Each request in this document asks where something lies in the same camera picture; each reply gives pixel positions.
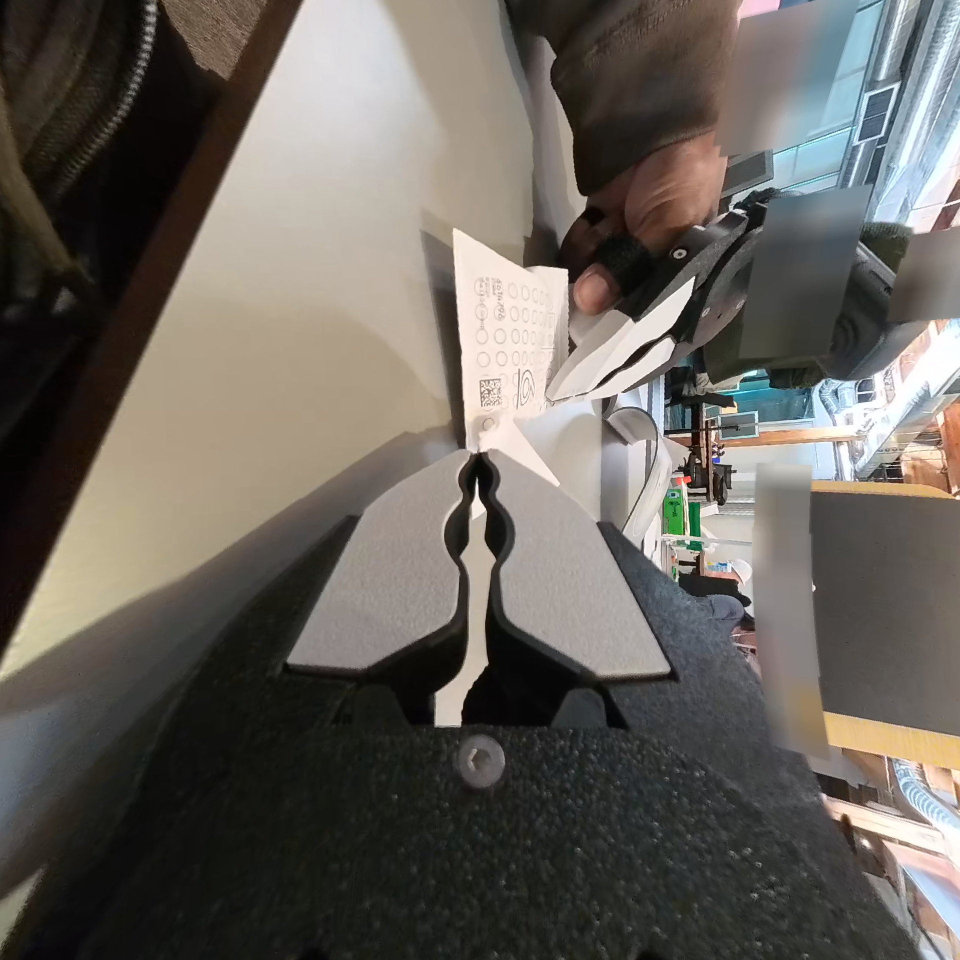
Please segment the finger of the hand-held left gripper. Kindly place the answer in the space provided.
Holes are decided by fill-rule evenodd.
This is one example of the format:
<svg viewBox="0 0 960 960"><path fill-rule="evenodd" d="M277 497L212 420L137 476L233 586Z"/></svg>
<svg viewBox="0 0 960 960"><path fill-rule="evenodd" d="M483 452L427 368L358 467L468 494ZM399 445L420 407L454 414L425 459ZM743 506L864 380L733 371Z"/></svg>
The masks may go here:
<svg viewBox="0 0 960 960"><path fill-rule="evenodd" d="M610 378L594 389L595 394L619 394L628 392L656 377L658 371L671 360L677 343L671 336L665 336L651 344L635 362L623 366Z"/></svg>
<svg viewBox="0 0 960 960"><path fill-rule="evenodd" d="M690 278L640 318L617 308L607 310L582 331L575 348L549 381L546 399L606 397L608 387L627 385L627 372L642 365L650 351L658 364L666 361L676 345L671 331L690 301L694 284Z"/></svg>

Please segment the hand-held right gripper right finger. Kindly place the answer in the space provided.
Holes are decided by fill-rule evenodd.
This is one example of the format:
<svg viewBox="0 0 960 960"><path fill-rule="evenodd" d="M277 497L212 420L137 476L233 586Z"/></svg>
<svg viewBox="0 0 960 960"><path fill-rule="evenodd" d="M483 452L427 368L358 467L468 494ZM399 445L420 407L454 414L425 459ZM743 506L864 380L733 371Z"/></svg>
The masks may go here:
<svg viewBox="0 0 960 960"><path fill-rule="evenodd" d="M588 685L667 677L662 646L591 515L502 451L480 465L495 557L488 611L507 650Z"/></svg>

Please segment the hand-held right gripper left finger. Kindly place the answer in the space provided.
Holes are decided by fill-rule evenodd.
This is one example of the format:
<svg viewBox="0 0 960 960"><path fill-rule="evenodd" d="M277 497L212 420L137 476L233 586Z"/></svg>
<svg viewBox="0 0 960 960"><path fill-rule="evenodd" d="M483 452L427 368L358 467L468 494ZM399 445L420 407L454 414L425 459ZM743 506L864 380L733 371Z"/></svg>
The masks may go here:
<svg viewBox="0 0 960 960"><path fill-rule="evenodd" d="M292 669L373 678L413 667L448 681L465 656L474 454L401 480L357 519L288 654ZM414 657L425 666L414 666Z"/></svg>

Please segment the white printed paper bag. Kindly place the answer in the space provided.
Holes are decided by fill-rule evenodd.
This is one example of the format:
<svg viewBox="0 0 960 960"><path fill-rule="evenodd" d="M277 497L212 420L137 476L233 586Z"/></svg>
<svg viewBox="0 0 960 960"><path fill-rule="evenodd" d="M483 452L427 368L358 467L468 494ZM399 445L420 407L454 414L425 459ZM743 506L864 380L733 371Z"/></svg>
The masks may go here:
<svg viewBox="0 0 960 960"><path fill-rule="evenodd" d="M524 268L460 229L452 254L465 447L508 454L599 519L599 401L546 396L569 356L567 271Z"/></svg>

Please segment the person's left forearm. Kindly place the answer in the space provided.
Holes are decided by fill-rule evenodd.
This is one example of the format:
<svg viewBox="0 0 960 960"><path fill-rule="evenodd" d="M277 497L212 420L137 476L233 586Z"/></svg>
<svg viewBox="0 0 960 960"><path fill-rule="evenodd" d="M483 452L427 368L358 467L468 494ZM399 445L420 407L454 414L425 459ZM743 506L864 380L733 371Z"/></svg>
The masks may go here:
<svg viewBox="0 0 960 960"><path fill-rule="evenodd" d="M551 84L583 197L666 147L711 134L737 1L513 1L512 25L554 53Z"/></svg>

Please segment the grey desk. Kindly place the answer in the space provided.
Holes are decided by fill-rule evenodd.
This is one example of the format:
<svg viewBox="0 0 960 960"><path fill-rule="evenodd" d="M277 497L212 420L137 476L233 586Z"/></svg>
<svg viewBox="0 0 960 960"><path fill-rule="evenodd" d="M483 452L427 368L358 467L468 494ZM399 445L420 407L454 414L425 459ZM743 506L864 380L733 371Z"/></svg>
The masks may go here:
<svg viewBox="0 0 960 960"><path fill-rule="evenodd" d="M2 896L131 791L167 691L333 522L458 445L452 231L583 209L504 2L303 2L2 665Z"/></svg>

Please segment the person's left hand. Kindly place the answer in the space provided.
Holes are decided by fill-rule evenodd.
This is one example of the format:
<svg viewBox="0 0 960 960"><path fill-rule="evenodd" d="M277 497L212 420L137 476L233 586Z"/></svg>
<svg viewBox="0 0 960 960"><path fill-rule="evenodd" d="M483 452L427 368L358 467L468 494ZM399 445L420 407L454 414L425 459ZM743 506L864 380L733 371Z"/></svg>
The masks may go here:
<svg viewBox="0 0 960 960"><path fill-rule="evenodd" d="M559 251L575 306L592 316L621 297L618 282L596 259L602 242L630 235L653 257L663 255L687 230L716 216L726 171L727 158L709 130L654 151L589 196Z"/></svg>

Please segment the grey instruction booklet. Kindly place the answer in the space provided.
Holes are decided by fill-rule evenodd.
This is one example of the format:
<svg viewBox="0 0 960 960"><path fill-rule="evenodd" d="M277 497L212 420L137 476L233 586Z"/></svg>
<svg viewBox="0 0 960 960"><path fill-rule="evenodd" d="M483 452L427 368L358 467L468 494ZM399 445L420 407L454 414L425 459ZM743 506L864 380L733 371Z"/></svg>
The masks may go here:
<svg viewBox="0 0 960 960"><path fill-rule="evenodd" d="M659 546L673 462L645 388L604 401L600 519L649 558Z"/></svg>

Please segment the green box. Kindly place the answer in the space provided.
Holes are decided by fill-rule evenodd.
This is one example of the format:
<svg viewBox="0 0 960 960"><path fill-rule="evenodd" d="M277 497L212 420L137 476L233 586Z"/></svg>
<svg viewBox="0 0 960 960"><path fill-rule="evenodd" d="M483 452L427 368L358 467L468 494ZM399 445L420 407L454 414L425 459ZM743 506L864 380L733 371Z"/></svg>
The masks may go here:
<svg viewBox="0 0 960 960"><path fill-rule="evenodd" d="M703 501L690 494L686 483L670 486L662 501L661 533L676 538L698 538L702 533Z"/></svg>

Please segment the metal air vent grille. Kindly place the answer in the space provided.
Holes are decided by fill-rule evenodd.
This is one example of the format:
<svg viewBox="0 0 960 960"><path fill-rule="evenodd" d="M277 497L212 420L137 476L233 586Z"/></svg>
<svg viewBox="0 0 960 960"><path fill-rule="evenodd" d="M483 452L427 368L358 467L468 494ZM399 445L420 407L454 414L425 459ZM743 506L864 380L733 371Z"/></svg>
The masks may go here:
<svg viewBox="0 0 960 960"><path fill-rule="evenodd" d="M898 79L864 92L852 144L859 145L886 136L901 86L902 82Z"/></svg>

